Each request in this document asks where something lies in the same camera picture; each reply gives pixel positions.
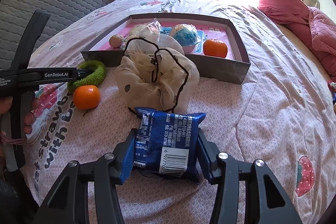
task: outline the pink string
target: pink string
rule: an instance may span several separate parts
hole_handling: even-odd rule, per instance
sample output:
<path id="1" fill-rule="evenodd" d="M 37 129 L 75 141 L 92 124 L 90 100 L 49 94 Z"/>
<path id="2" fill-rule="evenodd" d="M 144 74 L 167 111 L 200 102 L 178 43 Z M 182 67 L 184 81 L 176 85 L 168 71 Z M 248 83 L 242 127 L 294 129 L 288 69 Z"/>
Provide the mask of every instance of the pink string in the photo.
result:
<path id="1" fill-rule="evenodd" d="M 6 136 L 4 132 L 0 134 L 0 143 L 11 145 L 27 145 L 27 138 L 12 139 Z"/>

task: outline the cardboard box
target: cardboard box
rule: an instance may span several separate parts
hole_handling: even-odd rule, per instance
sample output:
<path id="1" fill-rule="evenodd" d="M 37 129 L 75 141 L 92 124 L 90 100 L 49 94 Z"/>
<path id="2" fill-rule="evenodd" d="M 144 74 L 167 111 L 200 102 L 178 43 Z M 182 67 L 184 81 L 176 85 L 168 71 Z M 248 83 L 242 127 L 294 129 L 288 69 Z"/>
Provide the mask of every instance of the cardboard box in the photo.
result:
<path id="1" fill-rule="evenodd" d="M 205 33 L 213 37 L 227 35 L 229 41 L 229 53 L 226 58 L 205 56 L 202 54 L 188 54 L 185 56 L 195 63 L 201 77 L 215 78 L 235 84 L 241 84 L 251 65 L 246 48 L 241 40 L 235 26 L 229 19 L 194 14 L 182 13 L 149 13 L 136 14 L 125 17 L 117 24 L 110 27 L 96 39 L 94 39 L 81 52 L 84 59 L 102 61 L 107 67 L 120 65 L 123 57 L 123 50 L 113 49 L 108 43 L 112 35 L 122 33 L 130 24 L 141 24 L 157 19 L 162 25 L 193 24 L 197 26 L 209 26 Z"/>

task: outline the pink blanket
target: pink blanket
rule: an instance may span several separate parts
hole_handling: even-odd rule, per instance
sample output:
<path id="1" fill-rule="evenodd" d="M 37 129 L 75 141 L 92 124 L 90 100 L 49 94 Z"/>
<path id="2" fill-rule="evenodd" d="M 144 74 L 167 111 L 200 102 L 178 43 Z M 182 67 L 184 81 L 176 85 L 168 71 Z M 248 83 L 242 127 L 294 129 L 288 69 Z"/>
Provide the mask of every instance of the pink blanket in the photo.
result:
<path id="1" fill-rule="evenodd" d="M 317 57 L 336 81 L 336 24 L 321 10 L 301 0 L 257 0 L 258 9 L 285 25 Z"/>

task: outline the green knitted hair tie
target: green knitted hair tie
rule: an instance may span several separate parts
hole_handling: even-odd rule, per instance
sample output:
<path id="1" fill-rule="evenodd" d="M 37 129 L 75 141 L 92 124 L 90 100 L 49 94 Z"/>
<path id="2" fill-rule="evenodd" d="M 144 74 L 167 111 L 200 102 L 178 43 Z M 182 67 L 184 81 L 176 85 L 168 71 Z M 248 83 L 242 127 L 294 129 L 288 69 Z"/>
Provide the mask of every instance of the green knitted hair tie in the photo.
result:
<path id="1" fill-rule="evenodd" d="M 100 61 L 96 60 L 86 61 L 85 63 L 80 65 L 78 69 L 91 69 L 94 70 L 94 72 L 78 81 L 68 82 L 68 90 L 70 93 L 74 93 L 76 88 L 82 85 L 98 86 L 101 82 L 103 82 L 106 76 L 105 65 Z"/>

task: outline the mandarin orange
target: mandarin orange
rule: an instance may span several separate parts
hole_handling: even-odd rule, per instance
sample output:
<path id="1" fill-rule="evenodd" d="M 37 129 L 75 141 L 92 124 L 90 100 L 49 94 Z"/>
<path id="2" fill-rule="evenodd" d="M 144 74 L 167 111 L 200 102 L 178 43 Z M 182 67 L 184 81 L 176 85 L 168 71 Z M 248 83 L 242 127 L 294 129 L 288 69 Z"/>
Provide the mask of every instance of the mandarin orange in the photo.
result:
<path id="1" fill-rule="evenodd" d="M 100 103 L 100 92 L 95 85 L 83 85 L 73 93 L 73 103 L 78 109 L 92 109 Z"/>
<path id="2" fill-rule="evenodd" d="M 227 56 L 227 45 L 219 39 L 208 39 L 203 44 L 205 55 L 225 58 Z"/>

